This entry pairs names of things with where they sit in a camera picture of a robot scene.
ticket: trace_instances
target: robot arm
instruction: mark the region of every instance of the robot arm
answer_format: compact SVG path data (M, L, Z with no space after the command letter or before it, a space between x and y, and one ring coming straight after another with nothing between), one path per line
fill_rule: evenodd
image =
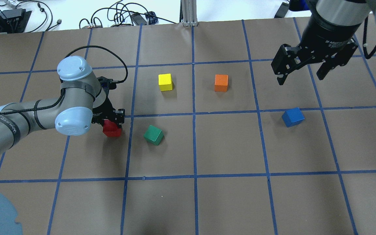
M345 66L358 48L354 33L371 8L376 11L376 0L307 0L307 5L312 16L300 44L282 44L271 63L279 85L307 64L323 62L317 71L319 80L337 66Z
M105 122L121 128L125 113L123 109L115 110L109 101L111 81L97 79L79 56L62 60L57 72L63 81L60 98L0 107L0 154L33 131L56 128L64 135L82 135L91 123L104 126Z

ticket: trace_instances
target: blue cube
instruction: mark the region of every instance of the blue cube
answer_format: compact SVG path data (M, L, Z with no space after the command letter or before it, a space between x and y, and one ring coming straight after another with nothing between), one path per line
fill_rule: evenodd
M282 115L282 119L287 127L291 127L300 124L305 118L300 108L297 107L285 111Z

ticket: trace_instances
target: white background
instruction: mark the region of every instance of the white background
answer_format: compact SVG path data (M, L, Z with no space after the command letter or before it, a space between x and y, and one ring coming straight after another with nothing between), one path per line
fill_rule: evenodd
M58 19L62 19L61 25L52 30L78 29L79 21L82 18L90 20L92 14L100 8L109 7L117 0L40 0L46 3L53 12L53 24ZM154 11L158 17L168 19L170 21L179 21L179 0L124 0L122 3L139 3L145 6L149 11ZM265 19L273 18L281 3L286 0L197 0L197 19L198 21L234 21L248 19ZM49 15L48 22L37 31L44 31L50 22L50 13L44 5ZM145 10L137 5L127 6L131 11L144 13ZM39 11L37 3L23 3L21 8L31 13L30 21L25 31L31 31L39 26L45 14ZM1 10L10 9L8 6L0 7ZM95 16L101 19L104 27L110 27L113 22L106 19L107 10L101 10ZM310 16L309 11L288 12L286 17ZM110 18L113 17L113 10L110 11ZM169 24L169 22L159 20L159 24Z

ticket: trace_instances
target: orange cube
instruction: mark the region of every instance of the orange cube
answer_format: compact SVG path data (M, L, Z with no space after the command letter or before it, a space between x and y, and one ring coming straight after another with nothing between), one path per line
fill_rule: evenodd
M214 82L214 90L216 92L226 92L228 88L228 75L216 74Z

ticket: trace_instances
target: yellow cube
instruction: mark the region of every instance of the yellow cube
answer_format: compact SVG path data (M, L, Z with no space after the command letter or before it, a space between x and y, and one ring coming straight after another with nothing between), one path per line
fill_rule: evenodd
M172 77L170 73L159 75L159 89L161 89L162 92L172 91Z

